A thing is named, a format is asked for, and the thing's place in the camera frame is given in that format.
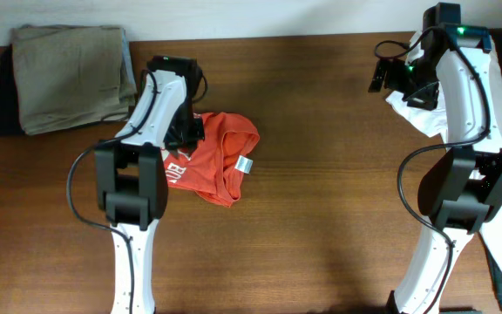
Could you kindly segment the orange t-shirt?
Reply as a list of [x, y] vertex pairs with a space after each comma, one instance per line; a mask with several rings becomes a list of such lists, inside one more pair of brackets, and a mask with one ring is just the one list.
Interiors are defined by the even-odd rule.
[[260, 140], [251, 120], [236, 113], [200, 113], [205, 139], [192, 153], [161, 151], [170, 188], [194, 191], [204, 200], [231, 207], [241, 198], [244, 173], [234, 169]]

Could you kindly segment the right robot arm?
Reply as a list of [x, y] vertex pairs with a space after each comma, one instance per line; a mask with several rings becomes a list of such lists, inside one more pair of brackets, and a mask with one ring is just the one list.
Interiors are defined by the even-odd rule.
[[492, 37], [461, 21], [457, 3], [424, 12], [423, 31], [404, 52], [379, 55], [370, 92], [402, 93], [407, 106], [432, 111], [445, 102], [444, 156], [420, 181], [422, 224], [403, 281], [388, 298], [388, 313], [437, 313], [440, 297], [465, 245], [502, 206], [502, 105], [492, 99]]

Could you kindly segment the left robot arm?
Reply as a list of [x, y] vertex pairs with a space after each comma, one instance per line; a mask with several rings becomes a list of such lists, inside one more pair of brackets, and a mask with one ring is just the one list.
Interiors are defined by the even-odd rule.
[[205, 83], [195, 59], [154, 57], [132, 116], [110, 143], [94, 151], [98, 206], [114, 245], [114, 313], [156, 311], [153, 240], [168, 199], [162, 153], [192, 153], [204, 139], [193, 103]]

